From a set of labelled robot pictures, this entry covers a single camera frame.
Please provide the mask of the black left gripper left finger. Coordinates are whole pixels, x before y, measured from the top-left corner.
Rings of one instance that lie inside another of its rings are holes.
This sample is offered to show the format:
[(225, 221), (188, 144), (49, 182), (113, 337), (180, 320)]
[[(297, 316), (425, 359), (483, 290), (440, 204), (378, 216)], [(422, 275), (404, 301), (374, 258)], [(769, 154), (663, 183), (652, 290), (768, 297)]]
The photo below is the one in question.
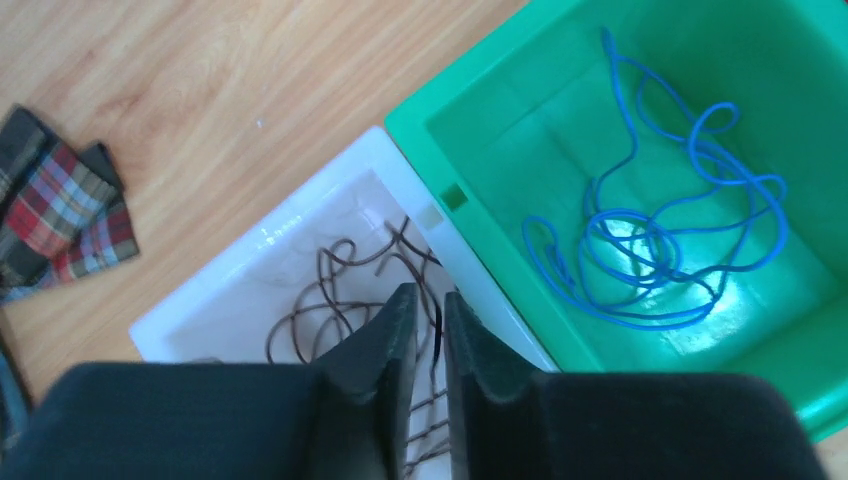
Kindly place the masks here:
[(49, 390), (5, 479), (398, 479), (418, 293), (309, 364), (90, 362)]

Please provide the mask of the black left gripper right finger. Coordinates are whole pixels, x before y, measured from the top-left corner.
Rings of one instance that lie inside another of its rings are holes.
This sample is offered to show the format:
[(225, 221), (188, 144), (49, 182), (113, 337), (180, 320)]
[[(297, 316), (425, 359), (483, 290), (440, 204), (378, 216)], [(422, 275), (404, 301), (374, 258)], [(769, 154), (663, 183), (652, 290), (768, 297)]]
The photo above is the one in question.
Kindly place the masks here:
[(444, 301), (456, 479), (822, 479), (788, 402), (715, 373), (552, 373)]

